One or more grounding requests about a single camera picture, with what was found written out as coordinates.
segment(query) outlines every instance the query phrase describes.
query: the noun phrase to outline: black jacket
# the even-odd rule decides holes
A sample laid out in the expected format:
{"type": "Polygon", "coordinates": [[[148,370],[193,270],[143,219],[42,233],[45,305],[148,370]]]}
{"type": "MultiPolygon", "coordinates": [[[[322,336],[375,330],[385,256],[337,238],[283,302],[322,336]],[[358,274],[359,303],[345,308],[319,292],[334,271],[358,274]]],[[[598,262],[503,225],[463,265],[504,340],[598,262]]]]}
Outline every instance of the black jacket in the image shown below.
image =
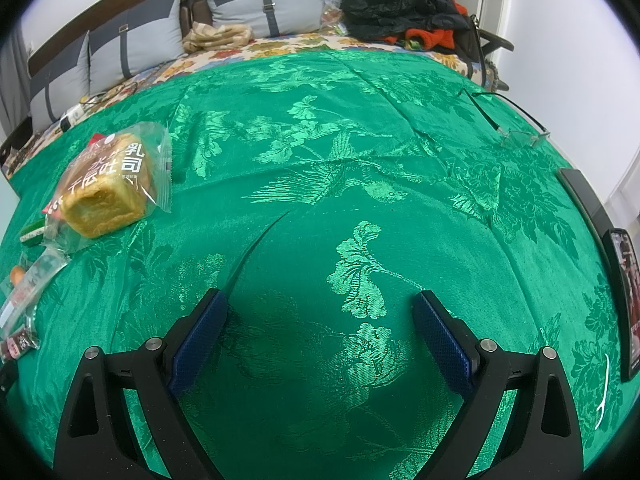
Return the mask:
{"type": "Polygon", "coordinates": [[[468,30],[453,0],[342,0],[347,29],[361,40],[395,36],[408,28],[468,30]]]}

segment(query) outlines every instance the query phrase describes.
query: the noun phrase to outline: green satin fabric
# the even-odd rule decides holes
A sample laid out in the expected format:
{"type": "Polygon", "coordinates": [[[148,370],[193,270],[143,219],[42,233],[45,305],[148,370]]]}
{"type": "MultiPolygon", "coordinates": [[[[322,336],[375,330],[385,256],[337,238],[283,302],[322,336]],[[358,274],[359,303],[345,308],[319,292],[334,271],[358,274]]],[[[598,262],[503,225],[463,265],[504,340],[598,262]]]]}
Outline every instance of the green satin fabric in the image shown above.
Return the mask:
{"type": "MultiPolygon", "coordinates": [[[[10,403],[37,450],[52,460],[85,348],[164,335],[288,212],[243,267],[220,341],[180,399],[227,480],[412,479],[461,402],[415,336],[409,299],[425,288],[478,337],[558,350],[592,461],[640,384],[620,383],[598,251],[556,180],[566,162],[527,136],[501,145],[462,88],[479,91],[410,54],[271,57],[140,92],[37,155],[12,179],[22,201],[1,246],[4,274],[18,231],[94,132],[157,121],[174,145],[172,213],[75,254],[40,301],[42,348],[19,362],[10,403]]],[[[496,98],[479,99],[503,129],[530,131],[496,98]]],[[[505,395],[474,471],[490,464],[512,402],[505,395]]]]}

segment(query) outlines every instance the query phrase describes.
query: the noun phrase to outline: pillow strap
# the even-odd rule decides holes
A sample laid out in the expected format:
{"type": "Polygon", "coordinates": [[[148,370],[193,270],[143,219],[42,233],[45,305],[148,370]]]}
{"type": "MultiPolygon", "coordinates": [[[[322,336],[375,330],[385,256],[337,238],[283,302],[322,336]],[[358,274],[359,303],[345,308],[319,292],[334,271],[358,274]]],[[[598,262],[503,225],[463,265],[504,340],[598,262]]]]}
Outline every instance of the pillow strap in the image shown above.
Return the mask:
{"type": "Polygon", "coordinates": [[[278,22],[276,21],[275,7],[276,4],[274,4],[272,0],[262,0],[262,12],[264,12],[267,17],[269,34],[272,38],[274,36],[280,35],[280,31],[278,30],[278,22]]]}
{"type": "Polygon", "coordinates": [[[124,79],[131,79],[131,72],[129,71],[129,54],[127,53],[127,31],[129,30],[129,24],[125,23],[118,29],[118,35],[120,37],[120,68],[122,69],[122,75],[124,79]]]}
{"type": "Polygon", "coordinates": [[[49,80],[51,78],[51,70],[47,72],[47,80],[44,85],[44,102],[47,106],[47,114],[49,115],[49,119],[51,119],[52,123],[55,123],[58,118],[53,114],[53,108],[51,108],[51,99],[49,97],[49,80]]]}

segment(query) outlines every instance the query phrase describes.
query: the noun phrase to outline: eyeglasses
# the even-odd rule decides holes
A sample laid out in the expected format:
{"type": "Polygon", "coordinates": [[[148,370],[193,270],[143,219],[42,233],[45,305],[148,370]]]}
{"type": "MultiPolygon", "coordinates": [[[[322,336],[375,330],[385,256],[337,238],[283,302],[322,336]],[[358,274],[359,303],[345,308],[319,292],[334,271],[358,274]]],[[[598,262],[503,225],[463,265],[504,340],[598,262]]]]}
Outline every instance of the eyeglasses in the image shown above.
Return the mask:
{"type": "Polygon", "coordinates": [[[551,135],[551,132],[549,130],[547,130],[538,120],[536,120],[536,118],[534,118],[526,110],[524,110],[523,108],[518,106],[516,103],[514,103],[511,99],[509,99],[508,97],[505,97],[502,94],[498,94],[496,92],[474,92],[473,94],[471,94],[471,93],[469,93],[467,91],[466,88],[462,88],[462,89],[460,89],[460,92],[458,92],[458,97],[460,97],[462,95],[462,92],[464,92],[466,95],[468,95],[469,99],[471,99],[471,102],[478,109],[478,111],[482,114],[482,116],[486,119],[486,121],[492,126],[492,128],[496,132],[498,132],[503,137],[502,142],[500,143],[500,146],[503,147],[503,148],[506,148],[508,146],[509,139],[512,137],[511,134],[524,134],[526,136],[529,136],[529,146],[532,147],[532,148],[535,148],[540,143],[540,140],[546,139],[547,137],[549,137],[551,135]],[[482,110],[482,107],[474,99],[474,97],[476,97],[476,96],[491,96],[491,95],[495,95],[495,96],[501,97],[505,101],[509,102],[511,105],[515,106],[518,110],[520,110],[523,114],[525,114],[529,119],[531,119],[531,121],[542,132],[538,133],[538,134],[532,134],[531,132],[525,132],[523,130],[514,130],[512,128],[510,128],[509,130],[504,130],[503,127],[500,126],[500,124],[495,122],[491,117],[489,117],[489,115],[484,110],[482,110]]]}

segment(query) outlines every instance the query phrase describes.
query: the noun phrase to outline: blue gripper pad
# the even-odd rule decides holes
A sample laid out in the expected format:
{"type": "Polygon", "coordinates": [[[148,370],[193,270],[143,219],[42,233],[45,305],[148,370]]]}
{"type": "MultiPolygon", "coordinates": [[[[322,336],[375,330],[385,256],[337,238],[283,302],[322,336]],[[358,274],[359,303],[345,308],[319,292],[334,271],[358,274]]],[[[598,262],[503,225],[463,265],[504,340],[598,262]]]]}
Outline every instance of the blue gripper pad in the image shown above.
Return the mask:
{"type": "Polygon", "coordinates": [[[414,298],[414,323],[449,389],[468,400],[474,390],[471,361],[424,293],[414,298]]]}
{"type": "Polygon", "coordinates": [[[218,292],[211,298],[175,353],[167,386],[175,399],[185,390],[193,388],[225,324],[227,310],[226,297],[218,292]]]}

